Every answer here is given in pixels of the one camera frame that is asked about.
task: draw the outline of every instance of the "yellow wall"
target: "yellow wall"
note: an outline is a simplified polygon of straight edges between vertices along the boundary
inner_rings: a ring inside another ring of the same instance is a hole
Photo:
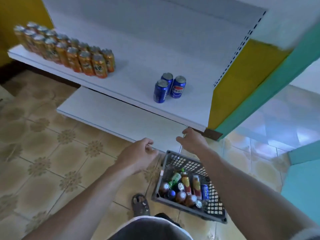
[[[18,44],[14,26],[29,21],[53,28],[42,0],[0,0],[0,66],[10,62],[7,50]]]
[[[290,52],[249,40],[213,92],[208,128],[216,129]]]

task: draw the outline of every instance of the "hand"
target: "hand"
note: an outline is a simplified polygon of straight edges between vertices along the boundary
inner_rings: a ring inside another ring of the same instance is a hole
[[[208,148],[208,143],[205,138],[198,132],[194,131],[191,127],[186,128],[182,133],[184,137],[178,136],[176,140],[182,147],[193,154],[198,154],[199,150]]]
[[[158,156],[158,150],[152,150],[153,140],[144,138],[123,149],[115,165],[132,169],[132,173],[146,169]]]

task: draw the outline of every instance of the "tiled floor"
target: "tiled floor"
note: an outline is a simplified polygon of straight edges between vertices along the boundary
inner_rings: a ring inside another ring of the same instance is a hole
[[[82,192],[130,142],[55,112],[72,87],[32,72],[3,87],[16,96],[0,113],[0,238],[8,240],[21,239]],[[207,141],[242,171],[281,190],[289,167],[285,151],[235,132]],[[92,239],[106,239],[133,216],[130,199],[138,192],[146,194],[151,214],[166,213],[194,239],[244,239],[231,220],[207,222],[152,202],[162,158],[124,182]]]
[[[287,85],[236,131],[287,151],[318,141],[320,95]]]

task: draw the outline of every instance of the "person's right hand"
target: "person's right hand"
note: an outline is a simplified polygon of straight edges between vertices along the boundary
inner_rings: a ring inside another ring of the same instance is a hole
[[[186,128],[182,133],[184,137],[178,136],[176,140],[182,145],[182,147],[193,154],[197,154],[199,150],[208,147],[208,143],[205,138],[198,132],[194,131],[191,127]]]

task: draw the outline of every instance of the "lower shelf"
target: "lower shelf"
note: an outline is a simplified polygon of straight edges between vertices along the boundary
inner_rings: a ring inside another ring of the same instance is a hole
[[[58,113],[127,141],[148,137],[153,148],[180,152],[176,141],[187,127],[91,89],[80,87],[57,108]]]

